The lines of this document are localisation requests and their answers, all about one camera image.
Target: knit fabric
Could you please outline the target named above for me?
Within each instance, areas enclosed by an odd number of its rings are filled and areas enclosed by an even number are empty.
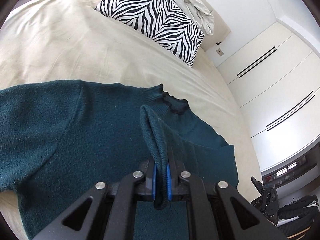
[[[209,182],[238,184],[233,146],[163,85],[54,81],[0,91],[0,191],[18,194],[33,238],[96,182],[120,181],[150,155],[155,210],[138,203],[134,239],[187,240],[185,203],[166,192],[167,151]]]

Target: electrical outlet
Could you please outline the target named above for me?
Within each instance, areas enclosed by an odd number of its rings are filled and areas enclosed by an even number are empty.
[[[216,51],[220,55],[220,57],[224,54],[221,49],[217,49]]]

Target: zebra print pillow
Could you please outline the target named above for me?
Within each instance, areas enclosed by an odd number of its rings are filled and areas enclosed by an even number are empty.
[[[192,67],[204,33],[171,0],[102,0],[96,10],[141,32]]]

